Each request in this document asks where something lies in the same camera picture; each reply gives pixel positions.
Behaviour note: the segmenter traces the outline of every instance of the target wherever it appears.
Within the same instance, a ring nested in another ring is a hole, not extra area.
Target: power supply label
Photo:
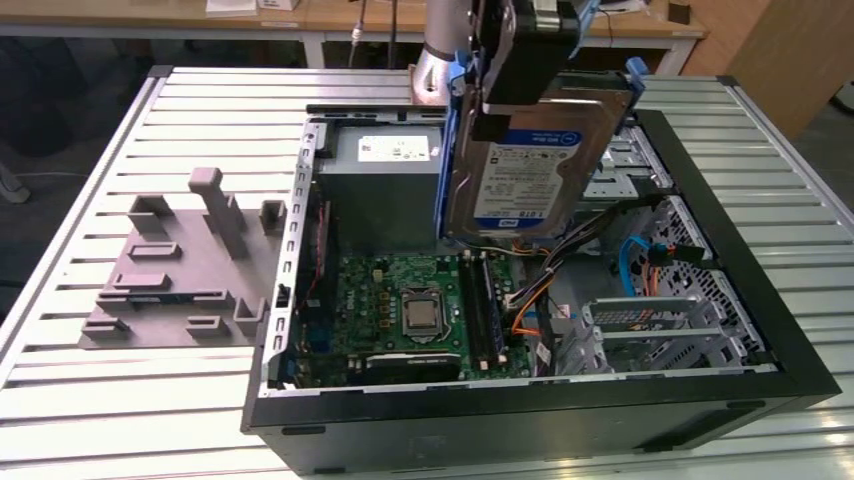
[[[580,143],[579,132],[508,130],[489,144],[473,214],[483,228],[528,228],[544,221],[563,185],[557,165]]]
[[[360,162],[427,162],[427,136],[365,135],[359,139]]]

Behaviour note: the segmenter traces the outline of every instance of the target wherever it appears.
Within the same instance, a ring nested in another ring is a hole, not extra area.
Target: green motherboard
[[[485,370],[472,366],[457,262],[453,255],[341,257],[328,357],[395,352],[449,353],[461,359],[459,380],[529,376],[527,347],[520,338],[509,339],[505,345],[505,363]],[[488,265],[491,287],[496,294],[503,295],[512,289],[509,259],[492,255]],[[407,332],[405,325],[417,326],[419,319],[405,318],[404,312],[404,303],[412,300],[408,314],[415,315],[419,310],[413,299],[424,297],[439,299],[435,304],[441,310],[431,312],[441,318],[441,326],[427,336],[419,334],[417,329],[416,333],[412,333],[412,328]],[[312,375],[314,386],[347,385],[345,371],[341,371],[339,362],[318,368],[322,371],[314,368]]]

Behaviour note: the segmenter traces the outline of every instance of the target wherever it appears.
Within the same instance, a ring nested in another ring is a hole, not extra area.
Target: open computer tower
[[[242,418],[296,473],[689,449],[839,392],[656,111],[612,138],[572,225],[656,201],[509,325],[555,246],[436,240],[443,120],[309,108]]]

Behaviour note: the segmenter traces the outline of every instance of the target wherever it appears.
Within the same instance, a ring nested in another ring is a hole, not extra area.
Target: table leg
[[[695,38],[673,38],[672,46],[664,53],[661,63],[657,65],[656,75],[679,75],[681,73],[681,67],[684,67],[684,62],[688,61],[695,44]]]
[[[305,49],[305,63],[308,68],[325,68],[322,57],[322,42],[325,36],[322,32],[302,32],[302,48]]]
[[[29,198],[29,190],[2,163],[0,163],[0,196],[12,203],[24,203]]]

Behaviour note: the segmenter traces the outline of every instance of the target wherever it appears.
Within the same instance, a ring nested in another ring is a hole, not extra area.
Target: slotted aluminum table
[[[305,104],[407,103],[407,81],[405,72],[221,68],[146,80],[0,330],[0,477],[294,478],[238,432],[250,348],[84,351],[80,326],[130,231],[134,194],[201,208],[186,175],[204,165],[222,170],[242,207],[285,199]],[[675,77],[648,87],[640,107],[665,113],[844,393],[689,452],[393,478],[854,476],[850,213],[737,87]]]

